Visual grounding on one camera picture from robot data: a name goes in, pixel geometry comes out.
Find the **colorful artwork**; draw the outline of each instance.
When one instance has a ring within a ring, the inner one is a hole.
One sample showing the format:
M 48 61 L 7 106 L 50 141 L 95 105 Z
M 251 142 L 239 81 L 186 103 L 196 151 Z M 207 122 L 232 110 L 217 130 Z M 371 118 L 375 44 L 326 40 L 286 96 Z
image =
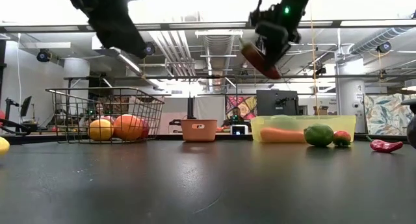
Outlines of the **colorful artwork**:
M 227 95 L 226 116 L 229 118 L 233 115 L 232 110 L 235 107 L 240 108 L 241 117 L 245 120 L 257 116 L 257 97 L 255 95 L 238 96 Z
M 406 127 L 413 117 L 409 106 L 401 102 L 416 95 L 366 95 L 365 115 L 369 134 L 405 136 Z

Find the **red chili pepper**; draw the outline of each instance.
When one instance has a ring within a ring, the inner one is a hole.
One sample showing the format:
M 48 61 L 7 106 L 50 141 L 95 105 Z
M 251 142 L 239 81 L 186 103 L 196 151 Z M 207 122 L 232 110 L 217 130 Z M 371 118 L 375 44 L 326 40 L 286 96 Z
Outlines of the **red chili pepper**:
M 391 153 L 403 147 L 403 142 L 387 143 L 382 140 L 373 140 L 369 136 L 366 137 L 371 141 L 370 147 L 372 150 L 380 153 Z

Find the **black table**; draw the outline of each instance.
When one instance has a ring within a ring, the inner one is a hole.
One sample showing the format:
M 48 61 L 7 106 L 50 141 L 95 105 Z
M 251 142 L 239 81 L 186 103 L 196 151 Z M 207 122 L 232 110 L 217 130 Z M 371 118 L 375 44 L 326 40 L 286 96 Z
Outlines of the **black table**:
M 415 223 L 416 151 L 259 145 L 13 145 L 0 223 Z

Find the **wire basket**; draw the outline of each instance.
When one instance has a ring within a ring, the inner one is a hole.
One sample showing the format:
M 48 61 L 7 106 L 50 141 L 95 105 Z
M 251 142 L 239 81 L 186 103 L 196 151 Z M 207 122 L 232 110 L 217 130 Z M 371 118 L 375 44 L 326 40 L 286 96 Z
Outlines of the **wire basket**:
M 164 102 L 137 88 L 46 91 L 52 94 L 54 131 L 68 143 L 133 143 L 154 139 L 159 130 Z

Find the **green mango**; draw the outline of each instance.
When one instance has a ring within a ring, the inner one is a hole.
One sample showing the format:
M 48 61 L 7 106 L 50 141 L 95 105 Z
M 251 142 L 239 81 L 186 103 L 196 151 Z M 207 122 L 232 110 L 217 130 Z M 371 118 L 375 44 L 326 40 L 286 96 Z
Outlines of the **green mango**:
M 328 125 L 314 124 L 304 130 L 304 136 L 307 143 L 326 147 L 333 141 L 333 130 Z

